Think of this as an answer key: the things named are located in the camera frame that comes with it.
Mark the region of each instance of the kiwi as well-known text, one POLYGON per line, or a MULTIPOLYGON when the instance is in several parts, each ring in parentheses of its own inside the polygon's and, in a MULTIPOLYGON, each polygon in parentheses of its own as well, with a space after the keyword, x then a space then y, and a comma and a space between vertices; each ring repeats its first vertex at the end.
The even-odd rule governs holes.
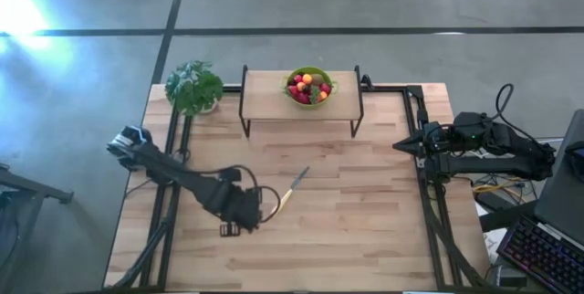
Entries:
POLYGON ((320 74, 312 74, 312 85, 320 85, 325 82, 325 79, 320 74))

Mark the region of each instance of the concrete floor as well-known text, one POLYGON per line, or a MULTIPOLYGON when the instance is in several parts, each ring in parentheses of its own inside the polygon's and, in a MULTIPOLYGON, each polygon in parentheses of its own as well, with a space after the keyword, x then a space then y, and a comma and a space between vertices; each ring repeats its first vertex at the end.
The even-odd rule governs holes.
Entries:
MULTIPOLYGON (((172 0, 0 0, 0 30, 165 28, 172 0)), ((584 26, 584 0, 182 0, 177 27, 584 26)), ((0 162, 75 191, 47 201, 17 293, 98 289, 128 173, 105 144, 144 112, 162 37, 0 37, 0 162)), ((494 113, 536 137, 563 136, 584 105, 584 35, 174 37, 178 63, 211 60, 225 82, 241 67, 361 65, 376 82, 446 82, 454 112, 494 113)))

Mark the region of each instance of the potted plant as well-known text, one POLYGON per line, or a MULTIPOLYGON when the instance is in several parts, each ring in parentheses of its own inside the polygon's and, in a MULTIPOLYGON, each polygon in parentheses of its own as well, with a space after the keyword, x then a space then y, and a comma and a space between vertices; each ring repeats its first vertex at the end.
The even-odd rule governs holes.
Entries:
POLYGON ((166 98, 187 116, 213 111, 223 97, 223 82, 211 71, 211 63, 186 62, 166 81, 166 98))

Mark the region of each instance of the fruit bowl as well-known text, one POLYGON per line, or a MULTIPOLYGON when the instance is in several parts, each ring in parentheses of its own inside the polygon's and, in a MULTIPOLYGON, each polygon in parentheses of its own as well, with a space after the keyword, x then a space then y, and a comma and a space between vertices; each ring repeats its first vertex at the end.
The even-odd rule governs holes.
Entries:
POLYGON ((284 93, 305 109, 322 106, 339 90, 339 84, 316 67, 298 68, 282 80, 285 83, 284 93))

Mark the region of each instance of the wooden board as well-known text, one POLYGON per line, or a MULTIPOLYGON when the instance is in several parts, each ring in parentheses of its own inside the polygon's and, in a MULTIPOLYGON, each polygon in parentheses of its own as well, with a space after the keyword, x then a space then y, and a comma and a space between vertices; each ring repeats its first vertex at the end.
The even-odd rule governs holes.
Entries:
MULTIPOLYGON (((452 122, 445 85, 423 89, 430 118, 452 122)), ((160 147, 170 118, 162 91, 152 88, 144 119, 160 147)), ((281 213, 240 237, 219 237, 219 220, 183 190, 167 290, 435 289, 412 157, 391 147, 408 136, 402 97, 366 93, 363 99, 365 117, 354 139, 345 121, 277 121, 252 122, 247 140, 237 95, 226 95, 219 110, 197 117, 193 169, 242 163, 280 194, 304 167, 310 171, 281 213)), ((139 177, 133 175, 130 185, 139 177)), ((248 176, 242 185, 251 185, 248 176)), ((142 250, 154 192, 147 185, 126 199, 106 284, 119 279, 142 250)), ((484 273, 489 264, 469 184, 452 181, 446 198, 457 245, 484 273)), ((268 194, 265 200, 266 208, 274 203, 268 194)), ((443 249, 442 255, 449 277, 443 249)))
POLYGON ((357 120, 360 116, 357 73, 328 71, 337 83, 325 104, 317 109, 299 108, 282 94, 285 79, 292 70, 249 70, 245 78, 243 115, 247 120, 357 120))

